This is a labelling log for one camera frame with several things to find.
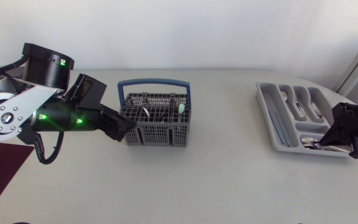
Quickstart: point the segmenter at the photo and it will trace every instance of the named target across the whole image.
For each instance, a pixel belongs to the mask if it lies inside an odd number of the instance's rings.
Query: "cable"
[[[27,61],[27,59],[28,59],[27,56],[22,56],[22,58],[20,58],[18,61],[14,62],[12,64],[9,64],[9,65],[0,67],[0,74],[4,73],[10,69],[17,68],[17,67],[21,66],[22,64],[24,64]]]
[[[10,74],[4,72],[4,73],[2,73],[1,75],[5,76],[7,79],[9,79],[9,81],[11,81],[11,83],[12,83],[12,84],[14,85],[14,87],[15,87],[15,90],[16,90],[17,94],[22,93],[22,90],[20,89],[19,84],[17,84],[17,81],[16,81],[13,77],[11,77]]]
[[[63,143],[63,137],[64,137],[64,131],[59,131],[59,136],[57,138],[56,146],[54,147],[55,150],[53,150],[49,158],[46,159],[44,155],[45,150],[44,150],[44,144],[42,143],[41,135],[39,133],[36,134],[34,146],[35,146],[35,151],[37,153],[38,160],[42,164],[45,165],[51,164],[56,159],[57,155],[59,154],[60,147],[62,146]]]

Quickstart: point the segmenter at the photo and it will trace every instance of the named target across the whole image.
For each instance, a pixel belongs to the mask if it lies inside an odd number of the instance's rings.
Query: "dishwasher cutlery basket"
[[[138,84],[164,84],[182,86],[186,94],[129,93],[124,99],[124,86]],[[164,78],[139,78],[118,83],[120,114],[137,122],[125,135],[128,145],[186,146],[190,128],[190,84]],[[185,109],[179,113],[183,104]]]

